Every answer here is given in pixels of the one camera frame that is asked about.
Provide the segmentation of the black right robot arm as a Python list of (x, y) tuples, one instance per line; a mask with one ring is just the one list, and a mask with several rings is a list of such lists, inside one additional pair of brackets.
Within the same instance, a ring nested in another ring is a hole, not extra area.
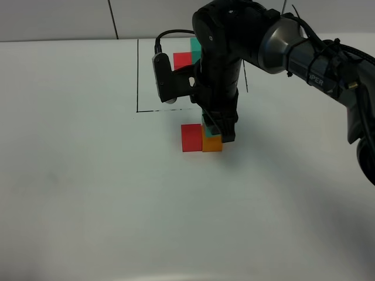
[(339, 39), (322, 40), (300, 17), (254, 1), (213, 1), (194, 13), (202, 47), (198, 81), (211, 91), (197, 103), (223, 142), (235, 139), (236, 71), (246, 61), (269, 74), (286, 71), (347, 109), (347, 140), (357, 143), (364, 175), (374, 181), (374, 58)]

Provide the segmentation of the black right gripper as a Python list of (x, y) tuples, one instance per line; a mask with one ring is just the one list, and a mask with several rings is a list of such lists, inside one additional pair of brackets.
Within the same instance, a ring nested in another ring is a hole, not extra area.
[(206, 114), (202, 114), (202, 124), (210, 125), (210, 118), (217, 123), (223, 143), (234, 142), (235, 124), (238, 121), (238, 58), (201, 58), (196, 63), (196, 83), (198, 93), (192, 101)]

